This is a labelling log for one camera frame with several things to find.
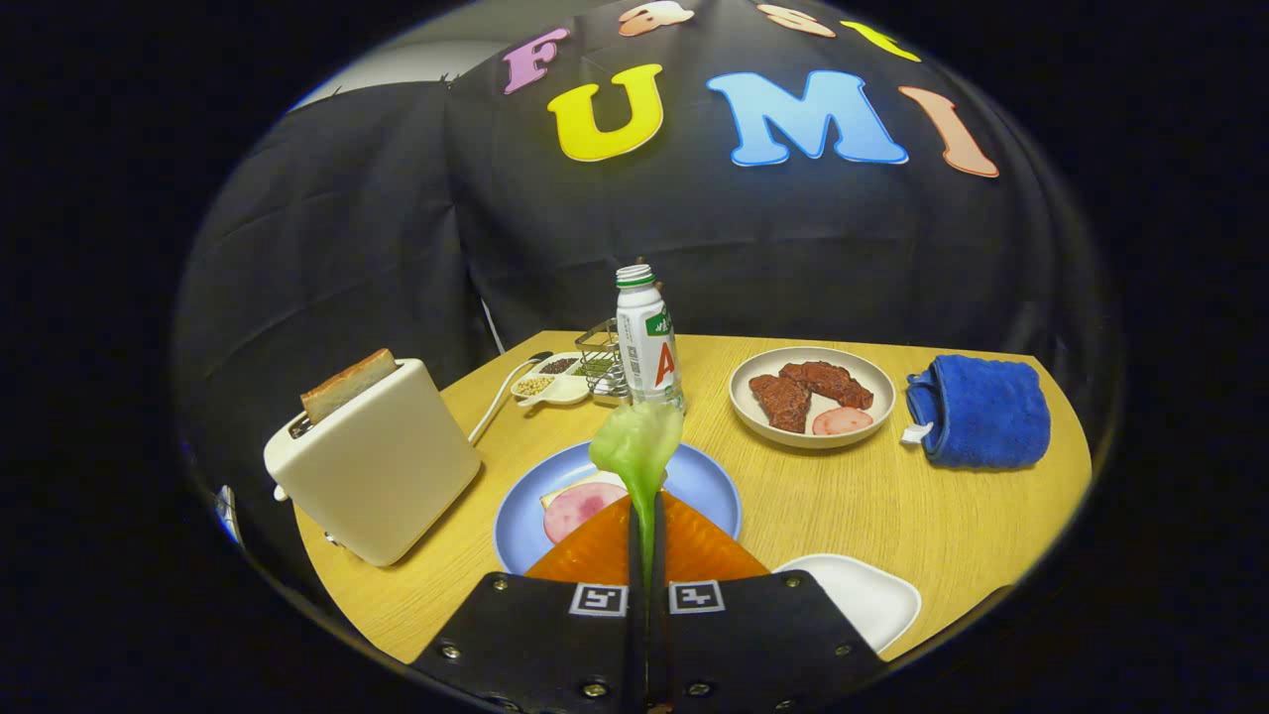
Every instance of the seeds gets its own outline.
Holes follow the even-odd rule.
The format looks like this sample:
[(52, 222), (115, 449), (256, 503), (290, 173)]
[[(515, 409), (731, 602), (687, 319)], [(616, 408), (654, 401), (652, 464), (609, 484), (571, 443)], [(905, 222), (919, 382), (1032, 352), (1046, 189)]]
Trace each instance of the seeds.
[(555, 382), (555, 378), (529, 378), (516, 383), (515, 391), (525, 397), (533, 397), (546, 389), (552, 382)]
[(560, 373), (571, 368), (572, 364), (576, 361), (577, 361), (576, 356), (567, 356), (567, 359), (565, 360), (556, 360), (555, 363), (551, 363), (546, 368), (542, 368), (541, 373), (543, 375), (558, 375)]
[(599, 378), (603, 377), (604, 373), (607, 373), (612, 367), (612, 360), (586, 360), (581, 364), (581, 368), (579, 368), (577, 372), (591, 378)]

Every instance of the blue towel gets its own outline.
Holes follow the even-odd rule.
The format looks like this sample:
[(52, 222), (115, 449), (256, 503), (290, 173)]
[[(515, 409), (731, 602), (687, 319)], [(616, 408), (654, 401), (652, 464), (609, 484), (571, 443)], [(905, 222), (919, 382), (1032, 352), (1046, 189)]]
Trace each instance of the blue towel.
[(931, 464), (1018, 469), (1048, 450), (1048, 405), (1030, 365), (939, 354), (930, 369), (907, 378), (907, 411)]

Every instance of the white toaster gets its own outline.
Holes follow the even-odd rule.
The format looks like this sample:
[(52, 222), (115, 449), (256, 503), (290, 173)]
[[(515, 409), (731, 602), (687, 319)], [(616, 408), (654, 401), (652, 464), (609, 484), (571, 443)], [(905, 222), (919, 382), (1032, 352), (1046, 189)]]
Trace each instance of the white toaster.
[(458, 498), (480, 457), (420, 360), (306, 430), (299, 413), (264, 448), (264, 467), (327, 538), (391, 566)]

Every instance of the steak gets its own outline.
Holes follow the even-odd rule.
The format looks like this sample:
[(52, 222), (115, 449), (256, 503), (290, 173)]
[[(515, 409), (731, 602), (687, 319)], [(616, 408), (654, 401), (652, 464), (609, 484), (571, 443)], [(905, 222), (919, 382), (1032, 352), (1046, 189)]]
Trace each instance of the steak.
[(827, 363), (803, 363), (784, 365), (780, 377), (801, 383), (820, 397), (834, 399), (843, 407), (868, 410), (873, 394), (863, 388), (843, 368)]
[(759, 375), (749, 389), (766, 413), (768, 424), (778, 430), (806, 434), (806, 415), (811, 411), (811, 391), (797, 380)]

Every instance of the meat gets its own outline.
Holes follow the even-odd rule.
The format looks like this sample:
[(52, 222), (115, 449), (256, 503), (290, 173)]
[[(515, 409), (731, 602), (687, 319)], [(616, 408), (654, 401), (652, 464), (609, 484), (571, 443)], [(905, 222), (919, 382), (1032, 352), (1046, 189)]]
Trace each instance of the meat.
[(838, 407), (816, 417), (811, 432), (819, 436), (850, 434), (871, 427), (872, 421), (872, 417), (854, 407)]
[(577, 526), (624, 496), (624, 488), (599, 482), (570, 488), (551, 502), (542, 517), (547, 538), (551, 543), (558, 544), (577, 530)]
[(766, 413), (770, 426), (793, 434), (806, 434), (806, 415), (811, 411), (811, 391), (784, 377), (759, 375), (749, 380), (749, 389)]
[(872, 393), (863, 388), (850, 373), (827, 363), (803, 363), (784, 365), (780, 377), (805, 384), (811, 392), (834, 399), (843, 407), (868, 410), (872, 407)]

